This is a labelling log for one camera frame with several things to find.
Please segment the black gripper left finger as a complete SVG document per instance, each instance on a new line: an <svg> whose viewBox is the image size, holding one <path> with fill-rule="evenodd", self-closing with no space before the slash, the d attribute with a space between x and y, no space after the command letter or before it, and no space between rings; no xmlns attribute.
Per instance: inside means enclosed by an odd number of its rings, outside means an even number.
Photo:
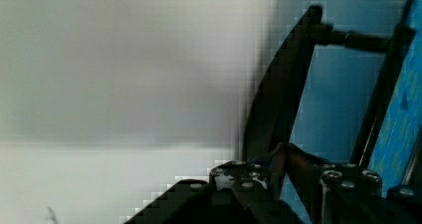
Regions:
<svg viewBox="0 0 422 224"><path fill-rule="evenodd" d="M286 177L286 147L279 143L270 152L255 155L247 160L232 160L214 167L209 172L209 183L217 191L228 190L235 182L259 184L269 191L275 199L279 199Z"/></svg>

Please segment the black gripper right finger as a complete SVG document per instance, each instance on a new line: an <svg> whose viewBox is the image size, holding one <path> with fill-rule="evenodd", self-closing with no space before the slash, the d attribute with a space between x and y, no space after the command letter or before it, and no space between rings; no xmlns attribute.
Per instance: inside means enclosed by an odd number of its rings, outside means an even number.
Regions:
<svg viewBox="0 0 422 224"><path fill-rule="evenodd" d="M340 184L352 182L352 191L363 191L381 196L382 178L376 172L354 163L334 163L306 153L293 143L285 145L285 171L310 216L312 224L321 224L322 177Z"/></svg>

